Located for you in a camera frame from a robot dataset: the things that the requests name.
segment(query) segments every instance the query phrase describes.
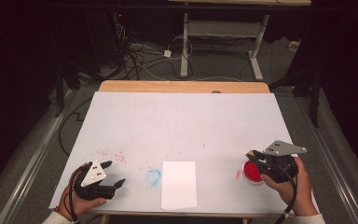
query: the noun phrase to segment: red round container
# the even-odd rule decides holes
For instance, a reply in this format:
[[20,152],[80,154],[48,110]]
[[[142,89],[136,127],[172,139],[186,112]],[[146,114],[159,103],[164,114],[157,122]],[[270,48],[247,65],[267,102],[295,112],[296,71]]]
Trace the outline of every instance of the red round container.
[[243,176],[248,179],[251,183],[262,184],[263,180],[260,177],[260,173],[257,170],[257,167],[251,161],[247,161],[242,166]]

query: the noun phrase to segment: floor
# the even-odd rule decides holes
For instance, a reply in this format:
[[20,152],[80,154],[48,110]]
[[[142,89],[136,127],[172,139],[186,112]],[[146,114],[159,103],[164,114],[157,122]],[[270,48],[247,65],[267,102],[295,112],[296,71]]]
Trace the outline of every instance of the floor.
[[[295,56],[287,49],[289,43],[283,39],[261,45],[257,60],[267,84],[284,77]],[[253,39],[194,39],[193,54],[189,59],[193,75],[189,80],[255,81],[245,53],[253,44]],[[158,55],[166,46],[139,40],[131,48],[142,55],[137,60],[144,60],[143,70],[139,74],[132,70],[132,78],[139,75],[141,80],[178,80],[175,75],[179,74],[180,62],[161,60]],[[179,50],[174,51],[172,57],[180,57]],[[111,71],[109,66],[103,67],[103,74]],[[88,110],[89,102],[86,101],[99,87],[99,83],[84,74],[79,76],[81,88],[66,92],[65,109],[57,118],[54,117],[57,109],[54,92],[51,94],[49,111],[22,142],[1,174],[0,223],[41,223],[50,213],[48,205],[67,160],[62,149],[70,152],[81,128],[79,120]],[[114,78],[124,76],[126,74],[122,72]],[[358,160],[340,131],[328,100],[322,91],[318,114],[320,128],[316,129],[308,117],[309,98],[295,98],[291,90],[291,87],[280,87],[272,92],[293,142],[310,149],[301,158],[310,173],[314,195],[326,223],[358,223]],[[77,112],[80,119],[68,117],[72,112]],[[89,214],[82,218],[85,222],[92,217],[94,215]],[[100,223],[100,220],[97,217],[90,223]],[[236,218],[114,216],[112,220],[111,223],[241,223]],[[254,218],[252,223],[273,223],[274,220],[275,217]],[[292,220],[288,218],[284,223],[292,223]]]

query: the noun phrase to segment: white paper sheet covering table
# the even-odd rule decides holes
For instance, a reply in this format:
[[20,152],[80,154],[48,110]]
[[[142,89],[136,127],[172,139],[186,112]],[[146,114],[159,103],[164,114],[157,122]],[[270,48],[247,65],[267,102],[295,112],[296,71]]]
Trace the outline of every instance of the white paper sheet covering table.
[[[245,153],[274,140],[291,143],[275,96],[268,93],[95,92],[51,201],[55,207],[81,164],[113,161],[103,185],[126,178],[95,212],[245,217],[280,214],[286,205],[266,185],[241,176]],[[162,165],[193,161],[197,206],[161,209]]]

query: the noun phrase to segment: table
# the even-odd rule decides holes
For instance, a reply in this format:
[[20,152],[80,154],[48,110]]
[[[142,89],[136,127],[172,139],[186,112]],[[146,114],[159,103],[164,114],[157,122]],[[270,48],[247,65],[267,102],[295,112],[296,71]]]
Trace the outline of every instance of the table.
[[[105,81],[94,95],[50,208],[75,168],[98,159],[114,162],[105,169],[103,184],[127,180],[114,200],[92,212],[277,216],[286,206],[278,194],[265,185],[250,185],[240,174],[245,153],[262,150],[275,139],[291,142],[264,83]],[[146,178],[151,171],[161,172],[163,161],[196,163],[197,207],[160,208],[161,185],[151,186]]]
[[[210,3],[210,4],[239,4],[239,5],[285,5],[309,6],[310,0],[171,0],[174,2],[183,2],[188,4]],[[250,64],[257,81],[263,80],[260,66],[257,62],[257,53],[267,28],[269,15],[264,15],[261,22],[235,22],[235,21],[190,21],[188,13],[185,13],[184,31],[183,31],[183,53],[181,61],[181,77],[187,77],[188,67],[188,36],[189,35],[212,35],[212,36],[235,36],[235,37],[255,37],[255,47],[248,51]]]

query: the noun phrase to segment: white metal desk frame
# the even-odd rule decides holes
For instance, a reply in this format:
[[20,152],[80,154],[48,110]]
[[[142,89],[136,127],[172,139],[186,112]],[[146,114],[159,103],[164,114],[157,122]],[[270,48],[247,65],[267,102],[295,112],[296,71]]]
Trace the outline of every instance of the white metal desk frame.
[[[185,2],[188,5],[189,2],[194,3],[219,3],[219,0],[174,0],[177,2]],[[225,1],[225,3],[240,3],[240,4],[255,4],[255,1]],[[280,4],[280,2],[272,2],[272,3],[257,3],[257,4],[269,4],[276,5]],[[282,4],[292,5],[292,2],[283,1]],[[309,5],[307,4],[307,0],[299,0],[296,5]],[[261,41],[263,40],[264,32],[267,28],[267,23],[269,21],[269,15],[264,15],[261,22],[215,22],[215,21],[190,21],[188,19],[188,13],[185,13],[184,19],[184,31],[183,31],[183,53],[182,53],[182,61],[181,61],[181,77],[187,77],[188,71],[188,47],[187,47],[187,38],[189,35],[213,35],[213,36],[235,36],[235,37],[255,37],[255,47],[253,50],[248,51],[248,57],[252,66],[252,69],[255,74],[255,79],[257,81],[263,80],[263,75],[261,74],[260,66],[257,61],[257,52],[260,49]],[[231,29],[222,29],[222,26],[216,27],[218,25],[223,26],[231,26]]]

